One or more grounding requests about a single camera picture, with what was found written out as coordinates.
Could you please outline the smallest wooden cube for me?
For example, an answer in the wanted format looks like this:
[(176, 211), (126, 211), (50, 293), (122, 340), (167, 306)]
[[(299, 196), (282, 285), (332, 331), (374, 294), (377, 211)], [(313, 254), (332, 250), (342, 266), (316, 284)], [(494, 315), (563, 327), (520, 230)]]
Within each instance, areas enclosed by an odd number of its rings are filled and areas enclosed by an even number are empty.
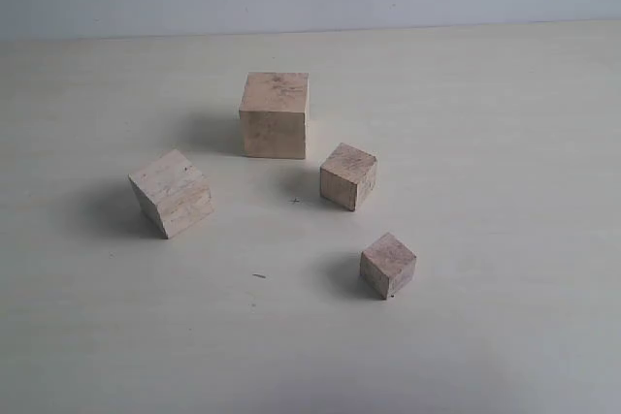
[(391, 233), (385, 233), (361, 252), (360, 276), (383, 300), (411, 282), (416, 255)]

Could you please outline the second largest wooden cube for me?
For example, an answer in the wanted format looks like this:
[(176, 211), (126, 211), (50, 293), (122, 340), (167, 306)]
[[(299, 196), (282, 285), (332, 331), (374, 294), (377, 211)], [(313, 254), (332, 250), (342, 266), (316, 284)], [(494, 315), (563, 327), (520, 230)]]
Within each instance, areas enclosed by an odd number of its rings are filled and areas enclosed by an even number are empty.
[(143, 214), (171, 239), (213, 213), (204, 174), (173, 149), (128, 175)]

